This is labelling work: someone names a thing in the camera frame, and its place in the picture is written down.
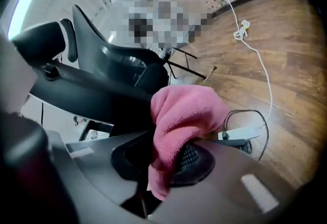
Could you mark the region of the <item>white power strip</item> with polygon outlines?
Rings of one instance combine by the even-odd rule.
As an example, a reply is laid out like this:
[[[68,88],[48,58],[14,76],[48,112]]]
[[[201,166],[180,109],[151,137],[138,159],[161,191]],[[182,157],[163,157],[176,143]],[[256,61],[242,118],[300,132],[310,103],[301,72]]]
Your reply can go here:
[[[247,140],[260,136],[259,129],[257,127],[241,127],[234,130],[227,130],[226,134],[226,140]]]

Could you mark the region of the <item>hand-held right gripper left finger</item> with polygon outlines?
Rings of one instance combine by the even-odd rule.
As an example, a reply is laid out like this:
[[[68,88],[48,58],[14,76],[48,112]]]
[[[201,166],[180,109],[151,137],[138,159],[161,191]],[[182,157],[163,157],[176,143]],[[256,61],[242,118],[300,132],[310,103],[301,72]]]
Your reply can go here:
[[[111,165],[117,146],[141,133],[65,145],[58,132],[48,131],[51,155],[77,211],[80,224],[151,224],[123,209],[132,197],[134,181],[124,180]]]

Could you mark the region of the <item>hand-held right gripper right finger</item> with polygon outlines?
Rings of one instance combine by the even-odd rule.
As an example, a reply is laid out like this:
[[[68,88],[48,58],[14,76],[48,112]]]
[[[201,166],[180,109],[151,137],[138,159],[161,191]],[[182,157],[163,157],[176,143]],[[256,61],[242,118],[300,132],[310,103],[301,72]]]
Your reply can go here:
[[[150,215],[155,224],[267,224],[295,195],[282,177],[232,147],[196,144],[215,158],[211,173],[193,186],[171,188]]]

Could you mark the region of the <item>black mesh office chair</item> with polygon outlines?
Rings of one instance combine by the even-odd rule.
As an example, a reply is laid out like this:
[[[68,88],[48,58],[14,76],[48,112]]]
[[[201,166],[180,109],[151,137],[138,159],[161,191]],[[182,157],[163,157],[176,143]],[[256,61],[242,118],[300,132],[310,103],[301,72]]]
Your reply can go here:
[[[60,22],[68,36],[67,58],[79,69],[150,95],[168,85],[164,59],[149,49],[109,43],[78,5],[73,5],[73,20]]]

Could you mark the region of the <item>black folding chair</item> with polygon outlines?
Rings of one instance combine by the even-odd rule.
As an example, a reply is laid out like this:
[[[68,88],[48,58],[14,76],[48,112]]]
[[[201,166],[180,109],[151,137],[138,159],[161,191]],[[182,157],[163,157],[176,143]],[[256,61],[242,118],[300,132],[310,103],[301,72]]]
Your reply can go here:
[[[167,68],[170,78],[177,80],[188,75],[202,80],[206,78],[195,68],[195,64],[199,60],[195,55],[175,47],[160,48],[159,50],[161,50],[159,57],[164,61],[164,67]]]

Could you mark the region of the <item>pink cloth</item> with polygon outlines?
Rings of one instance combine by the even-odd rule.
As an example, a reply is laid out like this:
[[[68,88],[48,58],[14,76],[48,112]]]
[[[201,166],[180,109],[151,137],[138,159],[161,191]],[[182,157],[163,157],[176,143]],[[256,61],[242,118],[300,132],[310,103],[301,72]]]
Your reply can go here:
[[[222,128],[229,113],[214,89],[199,85],[169,85],[151,98],[155,125],[148,190],[164,201],[182,147],[190,140]]]

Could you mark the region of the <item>person's beige shirt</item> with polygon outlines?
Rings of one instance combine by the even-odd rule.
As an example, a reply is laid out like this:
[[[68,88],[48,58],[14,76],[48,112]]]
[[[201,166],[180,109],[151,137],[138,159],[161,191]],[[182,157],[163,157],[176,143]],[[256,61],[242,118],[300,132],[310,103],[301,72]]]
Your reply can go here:
[[[6,35],[0,33],[0,112],[19,113],[37,75]]]

